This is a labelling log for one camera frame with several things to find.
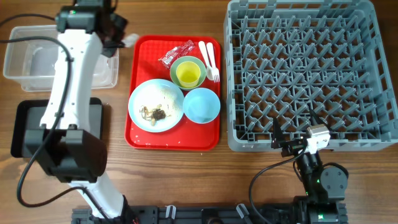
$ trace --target wooden table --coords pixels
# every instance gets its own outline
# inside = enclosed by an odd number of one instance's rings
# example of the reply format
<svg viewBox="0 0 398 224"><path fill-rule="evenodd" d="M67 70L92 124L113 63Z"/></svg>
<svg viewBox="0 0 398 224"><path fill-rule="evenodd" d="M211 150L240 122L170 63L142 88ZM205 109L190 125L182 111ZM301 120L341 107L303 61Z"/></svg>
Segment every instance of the wooden table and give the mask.
<svg viewBox="0 0 398 224"><path fill-rule="evenodd" d="M118 13L130 24L127 33L208 35L223 45L223 21L227 1L121 1ZM5 0L0 3L0 21L18 13L55 15L69 0ZM398 93L398 2L374 1L391 77ZM39 18L12 21L0 29L8 39L15 26L51 24ZM6 45L0 45L0 62ZM120 54L119 81L110 90L93 91L105 106L103 138L109 146L107 172L130 205L236 205L248 203L253 175L281 161L275 153L235 153L227 145L226 110L221 117L221 138L210 152L138 151L124 140L124 122L129 98L132 49ZM223 70L223 93L226 93ZM70 223L73 208L86 208L73 192L42 208L24 208L16 200L16 185L26 161L9 153L17 105L22 100L48 98L49 93L26 93L13 81L0 77L0 223ZM398 146L381 152L339 153L322 151L324 162L338 162L349 172L346 200L350 223L398 223ZM28 202L41 202L67 188L47 177L35 164L27 176L23 195ZM268 172L254 187L256 202L290 202L303 195L302 184L288 164Z"/></svg>

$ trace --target white plastic cutlery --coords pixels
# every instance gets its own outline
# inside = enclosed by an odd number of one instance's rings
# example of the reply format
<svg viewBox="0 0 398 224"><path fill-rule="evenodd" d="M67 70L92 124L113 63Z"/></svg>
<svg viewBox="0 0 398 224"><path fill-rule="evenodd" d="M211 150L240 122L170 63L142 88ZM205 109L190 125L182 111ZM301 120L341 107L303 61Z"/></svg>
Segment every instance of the white plastic cutlery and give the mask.
<svg viewBox="0 0 398 224"><path fill-rule="evenodd" d="M211 61L211 75L213 76L214 82L220 82L220 71L216 66L213 44L207 43L206 47Z"/></svg>
<svg viewBox="0 0 398 224"><path fill-rule="evenodd" d="M199 42L199 49L200 49L201 55L203 56L203 59L205 59L205 63L206 63L206 77L207 77L209 80L213 81L213 75L211 74L211 66L210 66L210 63L209 63L208 56L207 56L206 45L205 45L205 43L204 43L203 41L200 41L200 42Z"/></svg>

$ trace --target gray dish rack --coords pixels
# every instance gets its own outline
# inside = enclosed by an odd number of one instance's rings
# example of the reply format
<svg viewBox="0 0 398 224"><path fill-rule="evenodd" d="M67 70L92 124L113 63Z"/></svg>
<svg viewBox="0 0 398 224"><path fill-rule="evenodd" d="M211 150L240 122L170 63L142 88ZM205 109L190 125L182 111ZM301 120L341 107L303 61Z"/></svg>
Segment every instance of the gray dish rack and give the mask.
<svg viewBox="0 0 398 224"><path fill-rule="evenodd" d="M273 151L272 118L299 138L313 109L328 148L378 151L398 142L398 109L368 0L234 0L224 21L228 144Z"/></svg>

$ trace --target red wrapper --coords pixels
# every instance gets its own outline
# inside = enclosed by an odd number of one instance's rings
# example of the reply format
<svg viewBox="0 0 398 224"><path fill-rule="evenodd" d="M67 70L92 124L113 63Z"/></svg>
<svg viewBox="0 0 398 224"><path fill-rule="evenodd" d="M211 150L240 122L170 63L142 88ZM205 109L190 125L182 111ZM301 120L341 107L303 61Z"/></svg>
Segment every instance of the red wrapper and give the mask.
<svg viewBox="0 0 398 224"><path fill-rule="evenodd" d="M159 59L160 62L167 68L170 69L172 64L180 57L186 56L192 49L195 48L195 44L192 40L188 40L181 46L174 47L172 50L166 53Z"/></svg>

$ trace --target light blue bowl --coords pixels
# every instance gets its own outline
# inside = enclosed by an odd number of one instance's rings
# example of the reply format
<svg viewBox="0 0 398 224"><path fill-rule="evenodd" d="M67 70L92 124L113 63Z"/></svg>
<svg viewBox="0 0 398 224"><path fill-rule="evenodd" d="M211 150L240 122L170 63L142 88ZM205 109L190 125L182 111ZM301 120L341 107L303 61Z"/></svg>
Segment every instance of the light blue bowl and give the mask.
<svg viewBox="0 0 398 224"><path fill-rule="evenodd" d="M197 88L185 96L182 108L188 119L206 124L216 119L221 104L216 93L207 88Z"/></svg>

